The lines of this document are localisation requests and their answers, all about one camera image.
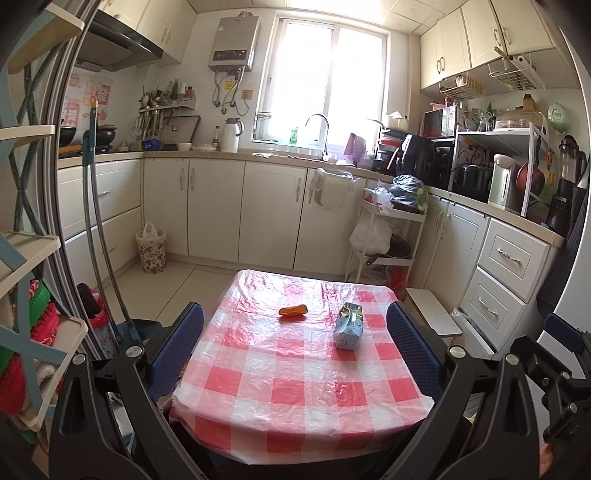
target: dining table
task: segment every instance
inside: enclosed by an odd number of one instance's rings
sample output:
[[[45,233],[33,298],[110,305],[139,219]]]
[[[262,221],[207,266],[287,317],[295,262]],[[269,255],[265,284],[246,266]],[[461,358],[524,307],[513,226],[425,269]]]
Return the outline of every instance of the dining table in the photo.
[[[202,446],[248,464],[379,452],[433,406],[388,333],[385,286],[243,270],[220,300],[175,389],[171,421]],[[354,351],[335,347],[345,303],[361,306]],[[308,312],[282,317],[282,307]]]

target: window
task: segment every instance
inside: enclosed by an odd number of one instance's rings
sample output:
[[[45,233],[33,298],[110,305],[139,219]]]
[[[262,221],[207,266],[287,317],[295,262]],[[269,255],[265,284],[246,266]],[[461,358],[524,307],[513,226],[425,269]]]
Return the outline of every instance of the window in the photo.
[[[341,154],[355,133],[371,149],[384,101],[386,38],[345,27],[282,20],[263,110],[271,118],[258,126],[256,139],[289,144],[298,129],[299,147],[324,148],[326,115],[329,152]]]

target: water heater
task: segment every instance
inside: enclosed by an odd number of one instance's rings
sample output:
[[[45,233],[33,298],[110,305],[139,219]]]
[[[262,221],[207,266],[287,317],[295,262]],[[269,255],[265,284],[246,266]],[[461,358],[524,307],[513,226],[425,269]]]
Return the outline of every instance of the water heater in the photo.
[[[258,29],[258,17],[222,18],[213,40],[209,68],[214,72],[231,72],[243,67],[250,72]]]

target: window frame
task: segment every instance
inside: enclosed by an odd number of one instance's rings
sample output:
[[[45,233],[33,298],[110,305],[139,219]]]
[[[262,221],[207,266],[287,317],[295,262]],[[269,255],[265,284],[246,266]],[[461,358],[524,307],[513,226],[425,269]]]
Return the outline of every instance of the window frame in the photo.
[[[315,21],[315,20],[307,20],[304,18],[293,18],[293,17],[279,17],[278,27],[277,27],[277,34],[273,39],[273,45],[271,49],[271,55],[268,60],[268,65],[266,68],[266,73],[264,76],[264,88],[262,91],[262,111],[270,112],[271,111],[271,104],[273,99],[273,94],[275,93],[275,84],[273,83],[272,79],[276,74],[277,71],[277,57],[279,52],[279,46],[283,41],[285,36],[285,32],[287,31],[287,27],[289,24],[305,24],[305,25],[315,25],[318,27],[323,28],[330,28],[332,30],[332,40],[330,44],[330,66],[329,66],[329,74],[327,78],[327,85],[326,90],[324,91],[324,106],[322,112],[323,115],[328,117],[329,108],[330,108],[330,100],[332,96],[332,80],[333,74],[335,70],[335,51],[336,47],[339,42],[339,34],[341,29],[353,30],[360,33],[364,33],[367,35],[372,35],[374,37],[378,37],[382,40],[382,64],[381,64],[381,88],[380,88],[380,97],[378,105],[380,106],[380,111],[376,112],[378,119],[381,119],[382,115],[384,114],[385,109],[385,102],[386,102],[386,76],[388,74],[387,68],[387,55],[388,55],[388,35],[385,33],[378,33],[372,30],[366,30],[364,28],[355,27],[352,25],[347,25],[344,23],[339,22],[324,22],[324,21]],[[262,137],[268,138],[268,122],[264,122],[262,125]],[[320,150],[324,147],[324,138],[326,136],[326,123],[321,122],[320,131],[318,134],[318,139],[316,139],[315,144],[310,144],[311,148],[318,148]],[[377,138],[377,134],[374,135],[373,138],[367,139],[368,145],[374,144]],[[266,140],[255,140],[253,142],[268,142]]]

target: red cloth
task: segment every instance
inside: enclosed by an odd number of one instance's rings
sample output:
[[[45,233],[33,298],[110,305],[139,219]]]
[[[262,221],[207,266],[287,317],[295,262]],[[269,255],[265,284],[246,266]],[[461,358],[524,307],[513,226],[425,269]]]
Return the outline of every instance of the red cloth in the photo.
[[[31,339],[44,345],[53,345],[60,323],[55,304],[50,303],[31,330]],[[27,386],[21,356],[13,355],[4,375],[0,378],[0,411],[14,416],[22,410]]]
[[[239,272],[173,394],[171,418],[202,445],[244,463],[382,450],[433,406],[386,328],[396,300],[387,287]],[[333,341],[346,302],[363,308],[354,352]],[[302,303],[306,315],[279,317],[281,307]]]

